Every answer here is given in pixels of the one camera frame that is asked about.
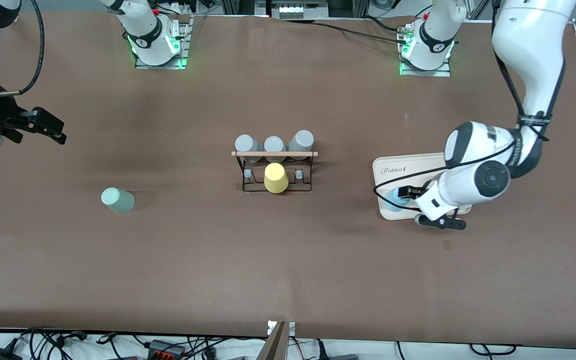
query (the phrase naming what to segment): black wire rack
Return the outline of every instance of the black wire rack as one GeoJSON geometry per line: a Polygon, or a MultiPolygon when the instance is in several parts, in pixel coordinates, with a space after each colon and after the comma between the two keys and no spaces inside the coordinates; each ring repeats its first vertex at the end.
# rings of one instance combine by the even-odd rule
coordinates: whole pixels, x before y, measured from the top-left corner
{"type": "Polygon", "coordinates": [[[267,157],[283,158],[280,164],[285,168],[288,176],[288,187],[285,192],[313,191],[313,161],[318,157],[316,151],[233,151],[231,155],[237,159],[241,170],[241,189],[243,192],[269,192],[264,185],[264,171],[271,163],[267,157]],[[246,158],[259,158],[259,161],[249,162],[246,158]]]}

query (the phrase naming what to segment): brown tabletop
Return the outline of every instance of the brown tabletop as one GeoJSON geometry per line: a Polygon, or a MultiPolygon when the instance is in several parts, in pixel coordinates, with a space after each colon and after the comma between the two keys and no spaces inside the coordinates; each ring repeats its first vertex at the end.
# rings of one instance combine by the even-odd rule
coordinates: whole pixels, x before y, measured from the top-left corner
{"type": "MultiPolygon", "coordinates": [[[[439,152],[464,121],[514,126],[489,24],[465,24],[452,77],[431,78],[400,76],[392,43],[258,17],[206,19],[186,70],[135,70],[115,16],[44,18],[43,71],[17,101],[68,141],[0,148],[0,326],[262,336],[291,320],[304,338],[576,347],[572,29],[541,163],[455,231],[382,219],[371,164],[439,152]],[[242,193],[235,138],[300,129],[313,191],[242,193]],[[105,207],[106,187],[135,210],[105,207]]],[[[36,22],[0,35],[9,90],[34,72],[36,22]]]]}

